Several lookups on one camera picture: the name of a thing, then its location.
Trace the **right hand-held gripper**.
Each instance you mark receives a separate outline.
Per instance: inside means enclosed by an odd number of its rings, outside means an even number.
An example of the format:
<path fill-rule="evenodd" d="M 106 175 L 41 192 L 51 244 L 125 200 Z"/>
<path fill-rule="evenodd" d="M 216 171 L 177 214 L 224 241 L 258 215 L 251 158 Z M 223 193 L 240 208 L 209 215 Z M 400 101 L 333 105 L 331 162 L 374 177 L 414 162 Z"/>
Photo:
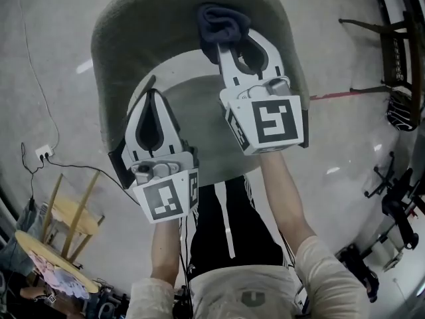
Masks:
<path fill-rule="evenodd" d="M 220 92 L 220 101 L 244 155 L 302 144 L 301 100 L 291 93 L 289 78 L 282 76 L 284 66 L 277 48 L 254 29 L 249 30 L 241 52 L 228 44 L 216 47 L 227 87 Z"/>

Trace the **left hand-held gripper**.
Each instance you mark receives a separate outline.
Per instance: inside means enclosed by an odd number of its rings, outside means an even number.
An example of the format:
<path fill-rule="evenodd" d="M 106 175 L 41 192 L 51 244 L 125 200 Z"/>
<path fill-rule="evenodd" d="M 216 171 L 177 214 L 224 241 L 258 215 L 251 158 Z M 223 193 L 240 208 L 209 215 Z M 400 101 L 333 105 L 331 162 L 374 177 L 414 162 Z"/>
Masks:
<path fill-rule="evenodd" d="M 179 133 L 166 97 L 148 90 L 130 113 L 122 159 L 132 165 L 132 191 L 150 223 L 185 217 L 199 204 L 199 161 L 195 152 L 183 151 Z"/>

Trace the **dark navy wiping cloth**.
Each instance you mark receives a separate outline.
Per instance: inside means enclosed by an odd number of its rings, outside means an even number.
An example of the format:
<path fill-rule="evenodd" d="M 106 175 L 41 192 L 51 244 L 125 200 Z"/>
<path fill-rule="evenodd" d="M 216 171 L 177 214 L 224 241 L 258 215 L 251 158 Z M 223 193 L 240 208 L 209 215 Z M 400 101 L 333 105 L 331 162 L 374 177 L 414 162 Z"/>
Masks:
<path fill-rule="evenodd" d="M 236 46 L 248 36 L 251 19 L 229 7 L 206 3 L 197 10 L 200 47 L 204 55 L 218 64 L 217 46 Z"/>

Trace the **grey green chair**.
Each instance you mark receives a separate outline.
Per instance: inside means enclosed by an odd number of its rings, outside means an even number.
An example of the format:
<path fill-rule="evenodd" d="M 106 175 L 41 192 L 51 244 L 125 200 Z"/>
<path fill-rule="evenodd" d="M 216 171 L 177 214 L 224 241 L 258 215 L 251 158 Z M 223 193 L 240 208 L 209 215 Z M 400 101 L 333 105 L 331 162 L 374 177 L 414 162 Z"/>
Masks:
<path fill-rule="evenodd" d="M 92 33 L 91 53 L 98 88 L 102 141 L 124 188 L 135 177 L 124 144 L 128 105 L 139 83 L 165 61 L 200 47 L 196 13 L 203 3 L 227 5 L 250 18 L 252 27 L 282 57 L 291 88 L 308 119 L 309 92 L 280 0 L 113 0 Z M 198 150 L 200 184 L 210 185 L 257 168 L 243 154 L 218 101 L 224 84 L 217 75 L 186 80 L 165 91 L 182 137 Z"/>

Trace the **person's right forearm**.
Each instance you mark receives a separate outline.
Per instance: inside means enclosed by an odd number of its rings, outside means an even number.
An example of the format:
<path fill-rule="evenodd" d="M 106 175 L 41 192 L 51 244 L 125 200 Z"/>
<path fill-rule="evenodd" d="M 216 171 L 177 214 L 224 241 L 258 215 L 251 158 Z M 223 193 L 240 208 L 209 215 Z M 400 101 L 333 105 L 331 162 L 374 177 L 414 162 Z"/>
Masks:
<path fill-rule="evenodd" d="M 278 230 L 297 253 L 301 244 L 315 235 L 306 221 L 298 189 L 280 152 L 261 154 L 260 167 Z"/>

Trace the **person's left forearm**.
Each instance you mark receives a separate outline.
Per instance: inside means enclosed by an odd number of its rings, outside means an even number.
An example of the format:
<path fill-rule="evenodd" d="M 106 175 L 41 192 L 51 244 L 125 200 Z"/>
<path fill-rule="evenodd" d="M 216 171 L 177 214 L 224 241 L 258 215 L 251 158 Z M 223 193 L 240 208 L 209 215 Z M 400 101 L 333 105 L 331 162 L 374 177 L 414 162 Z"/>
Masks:
<path fill-rule="evenodd" d="M 175 286 L 179 274 L 180 249 L 179 220 L 157 223 L 151 246 L 151 278 Z"/>

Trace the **black office chair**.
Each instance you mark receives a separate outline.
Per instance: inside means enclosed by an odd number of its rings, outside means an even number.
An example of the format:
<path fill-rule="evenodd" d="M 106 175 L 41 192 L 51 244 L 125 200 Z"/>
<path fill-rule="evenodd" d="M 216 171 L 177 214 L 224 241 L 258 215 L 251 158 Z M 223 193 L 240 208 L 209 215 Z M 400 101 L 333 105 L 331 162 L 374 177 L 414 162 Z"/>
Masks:
<path fill-rule="evenodd" d="M 382 213 L 392 218 L 394 225 L 398 227 L 403 247 L 413 250 L 419 242 L 419 235 L 415 233 L 408 221 L 408 216 L 415 214 L 414 209 L 417 207 L 425 214 L 425 171 L 422 177 L 414 184 L 410 183 L 413 169 L 408 168 L 403 175 L 394 178 L 394 152 L 389 152 L 390 163 L 387 172 L 383 175 L 379 171 L 379 166 L 374 166 L 373 171 L 381 179 L 380 184 L 372 191 L 365 191 L 364 196 L 370 199 L 374 195 L 386 193 L 381 201 Z"/>

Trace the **red floor tape line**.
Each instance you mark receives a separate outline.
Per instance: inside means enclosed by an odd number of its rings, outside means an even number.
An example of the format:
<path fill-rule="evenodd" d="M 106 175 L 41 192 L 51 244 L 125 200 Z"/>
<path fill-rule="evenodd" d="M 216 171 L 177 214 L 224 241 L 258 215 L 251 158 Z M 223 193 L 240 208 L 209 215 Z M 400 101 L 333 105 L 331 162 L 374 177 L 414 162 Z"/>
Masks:
<path fill-rule="evenodd" d="M 309 97 L 309 100 L 310 101 L 330 100 L 330 99 L 335 99 L 335 98 L 360 96 L 360 95 L 364 95 L 364 94 L 381 93 L 381 92 L 382 92 L 381 90 L 372 91 L 372 92 L 367 92 L 367 91 L 363 91 L 363 90 L 350 90 L 350 91 L 346 91 L 346 92 L 335 92 L 335 93 L 324 94 L 323 96 L 313 95 L 313 96 Z"/>

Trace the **white power strip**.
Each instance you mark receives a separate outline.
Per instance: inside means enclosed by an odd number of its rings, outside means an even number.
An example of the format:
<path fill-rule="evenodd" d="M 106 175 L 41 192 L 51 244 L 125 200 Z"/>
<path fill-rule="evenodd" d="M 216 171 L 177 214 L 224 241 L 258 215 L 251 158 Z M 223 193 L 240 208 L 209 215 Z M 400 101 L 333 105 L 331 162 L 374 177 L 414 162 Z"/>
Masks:
<path fill-rule="evenodd" d="M 54 149 L 46 144 L 42 147 L 39 147 L 35 150 L 35 155 L 39 161 L 44 160 L 46 157 L 51 157 L 54 155 Z"/>

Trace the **round wooden side table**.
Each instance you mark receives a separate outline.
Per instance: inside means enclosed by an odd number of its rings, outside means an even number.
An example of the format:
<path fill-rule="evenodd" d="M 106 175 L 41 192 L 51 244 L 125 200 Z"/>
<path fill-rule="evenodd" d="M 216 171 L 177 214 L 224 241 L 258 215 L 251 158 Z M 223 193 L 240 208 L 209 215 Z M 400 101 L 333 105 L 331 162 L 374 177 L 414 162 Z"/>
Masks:
<path fill-rule="evenodd" d="M 15 232 L 17 243 L 28 256 L 35 256 L 46 266 L 52 266 L 54 271 L 67 272 L 89 294 L 97 293 L 99 287 L 94 281 L 84 276 L 74 266 L 74 262 L 90 239 L 98 233 L 100 224 L 104 220 L 104 217 L 95 219 L 86 208 L 87 201 L 99 174 L 97 171 L 93 175 L 85 193 L 77 203 L 58 195 L 63 178 L 63 175 L 59 175 L 42 222 L 41 236 L 36 238 L 22 230 Z M 48 229 L 53 226 L 50 223 L 53 215 L 58 215 L 58 220 L 64 223 L 68 229 L 64 245 L 59 253 L 47 244 L 49 238 Z"/>

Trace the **person's black trousers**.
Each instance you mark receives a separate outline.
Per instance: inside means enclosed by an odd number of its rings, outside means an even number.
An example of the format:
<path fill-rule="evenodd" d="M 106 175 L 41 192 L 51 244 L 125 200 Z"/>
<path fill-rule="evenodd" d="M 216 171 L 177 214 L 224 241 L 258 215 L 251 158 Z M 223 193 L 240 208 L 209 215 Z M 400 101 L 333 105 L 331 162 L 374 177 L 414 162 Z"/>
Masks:
<path fill-rule="evenodd" d="M 214 185 L 199 189 L 197 229 L 191 242 L 189 278 L 234 266 L 283 266 L 284 254 L 255 209 L 249 180 L 225 182 L 226 210 L 235 257 L 228 250 L 224 215 Z"/>

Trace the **black mesh metal table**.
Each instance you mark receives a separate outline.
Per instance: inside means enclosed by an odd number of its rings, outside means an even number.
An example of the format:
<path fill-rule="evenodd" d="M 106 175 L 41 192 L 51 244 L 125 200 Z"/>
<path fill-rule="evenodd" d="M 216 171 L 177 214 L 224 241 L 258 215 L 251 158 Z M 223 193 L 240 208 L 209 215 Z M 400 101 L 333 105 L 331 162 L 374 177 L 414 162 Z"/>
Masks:
<path fill-rule="evenodd" d="M 419 36 L 416 23 L 410 13 L 404 20 L 390 25 L 373 25 L 353 19 L 339 19 L 341 24 L 351 24 L 379 34 L 382 48 L 383 79 L 381 85 L 363 90 L 390 93 L 397 90 L 411 97 L 412 118 L 421 119 L 421 107 L 425 102 L 422 85 L 422 61 L 419 53 Z"/>

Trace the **black striped helmet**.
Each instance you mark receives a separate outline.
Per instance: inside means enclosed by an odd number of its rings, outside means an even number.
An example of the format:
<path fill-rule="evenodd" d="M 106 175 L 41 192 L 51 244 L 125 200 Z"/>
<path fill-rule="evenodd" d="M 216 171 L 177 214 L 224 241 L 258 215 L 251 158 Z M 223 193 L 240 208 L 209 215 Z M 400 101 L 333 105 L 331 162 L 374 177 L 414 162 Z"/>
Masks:
<path fill-rule="evenodd" d="M 412 118 L 411 106 L 411 97 L 407 94 L 397 90 L 390 92 L 386 119 L 396 130 L 412 132 L 419 126 L 420 121 Z"/>

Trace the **pile of pastel clothes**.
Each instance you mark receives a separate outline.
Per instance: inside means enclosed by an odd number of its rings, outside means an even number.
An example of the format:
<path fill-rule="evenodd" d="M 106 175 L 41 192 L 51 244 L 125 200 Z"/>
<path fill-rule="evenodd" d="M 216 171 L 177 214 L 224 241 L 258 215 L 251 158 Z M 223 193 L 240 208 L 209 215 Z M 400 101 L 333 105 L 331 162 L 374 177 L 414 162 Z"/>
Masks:
<path fill-rule="evenodd" d="M 48 262 L 44 257 L 29 251 L 29 257 L 42 274 L 44 281 L 54 290 L 76 298 L 89 299 L 89 293 L 75 276 Z"/>

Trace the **person's cream shirt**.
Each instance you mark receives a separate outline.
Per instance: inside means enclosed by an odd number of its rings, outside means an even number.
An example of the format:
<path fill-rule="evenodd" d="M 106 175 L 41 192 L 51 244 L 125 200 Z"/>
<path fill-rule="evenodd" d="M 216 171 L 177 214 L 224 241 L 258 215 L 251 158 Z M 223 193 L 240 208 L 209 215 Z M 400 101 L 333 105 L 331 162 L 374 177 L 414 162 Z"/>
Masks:
<path fill-rule="evenodd" d="M 307 291 L 311 319 L 368 319 L 365 287 L 318 237 L 296 253 L 296 273 Z M 195 319 L 296 319 L 294 280 L 284 266 L 220 268 L 191 281 Z M 173 319 L 173 287 L 154 278 L 133 284 L 127 319 Z"/>

